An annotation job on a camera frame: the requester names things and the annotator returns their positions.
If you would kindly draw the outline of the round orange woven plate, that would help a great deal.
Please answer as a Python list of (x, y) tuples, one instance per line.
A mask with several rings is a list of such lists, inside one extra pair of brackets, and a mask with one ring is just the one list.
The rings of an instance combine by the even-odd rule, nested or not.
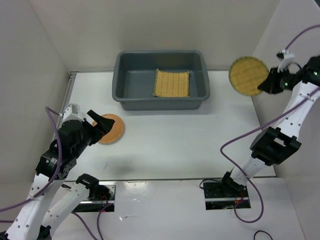
[(113, 144), (122, 137), (125, 131), (125, 124), (123, 120), (115, 114), (111, 114), (111, 113), (103, 114), (102, 117), (106, 119), (112, 119), (115, 122), (113, 124), (111, 131), (107, 133), (105, 136), (103, 136), (102, 139), (98, 141), (98, 143)]

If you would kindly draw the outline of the round green-rimmed bamboo plate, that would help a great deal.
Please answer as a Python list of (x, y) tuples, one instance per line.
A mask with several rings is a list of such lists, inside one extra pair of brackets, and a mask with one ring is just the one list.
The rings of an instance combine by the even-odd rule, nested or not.
[(242, 56), (231, 64), (228, 79), (238, 93), (252, 97), (262, 93), (258, 86), (268, 74), (269, 69), (263, 61), (254, 56)]

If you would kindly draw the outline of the square bamboo mat tray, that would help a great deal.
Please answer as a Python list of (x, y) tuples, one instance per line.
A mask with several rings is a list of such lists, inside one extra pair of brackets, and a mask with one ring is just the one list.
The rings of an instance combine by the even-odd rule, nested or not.
[(157, 69), (153, 96), (187, 98), (190, 96), (190, 72), (167, 72)]

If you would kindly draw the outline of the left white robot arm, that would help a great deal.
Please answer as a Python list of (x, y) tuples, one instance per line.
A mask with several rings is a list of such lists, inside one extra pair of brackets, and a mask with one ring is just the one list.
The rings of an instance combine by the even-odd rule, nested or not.
[(93, 110), (87, 114), (95, 125), (77, 113), (61, 114), (63, 123), (60, 128), (53, 128), (56, 138), (40, 157), (27, 199), (1, 209), (5, 212), (21, 208), (15, 220), (10, 221), (10, 227), (1, 232), (2, 240), (50, 240), (59, 225), (82, 201), (101, 198), (103, 203), (108, 202), (109, 189), (101, 185), (97, 178), (84, 173), (67, 194), (51, 206), (79, 156), (86, 147), (96, 144), (108, 134), (115, 123), (113, 119), (98, 115)]

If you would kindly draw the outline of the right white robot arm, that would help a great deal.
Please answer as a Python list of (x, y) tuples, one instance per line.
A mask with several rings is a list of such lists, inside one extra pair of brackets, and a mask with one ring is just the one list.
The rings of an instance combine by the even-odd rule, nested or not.
[(297, 73), (290, 73), (288, 69), (278, 72), (277, 68), (271, 68), (266, 80), (257, 88), (274, 95), (288, 90), (291, 98), (284, 113), (274, 119), (275, 125), (267, 124), (256, 136), (250, 146), (248, 162), (223, 176), (219, 191), (225, 197), (241, 192), (256, 173), (280, 165), (299, 150), (301, 126), (320, 97), (320, 57), (311, 57)]

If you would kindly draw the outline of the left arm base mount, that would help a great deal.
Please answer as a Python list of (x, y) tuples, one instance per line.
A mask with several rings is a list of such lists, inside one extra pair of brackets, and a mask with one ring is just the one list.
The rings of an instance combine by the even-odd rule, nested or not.
[(89, 197), (80, 202), (74, 209), (76, 213), (114, 212), (115, 210), (115, 181), (101, 181)]

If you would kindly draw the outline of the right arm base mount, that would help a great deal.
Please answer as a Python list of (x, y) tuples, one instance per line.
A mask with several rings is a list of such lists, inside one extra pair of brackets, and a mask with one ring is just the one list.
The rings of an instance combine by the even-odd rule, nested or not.
[(240, 192), (224, 188), (220, 180), (205, 178), (199, 188), (203, 190), (206, 210), (232, 210), (236, 204), (238, 209), (250, 209), (250, 199), (247, 188)]

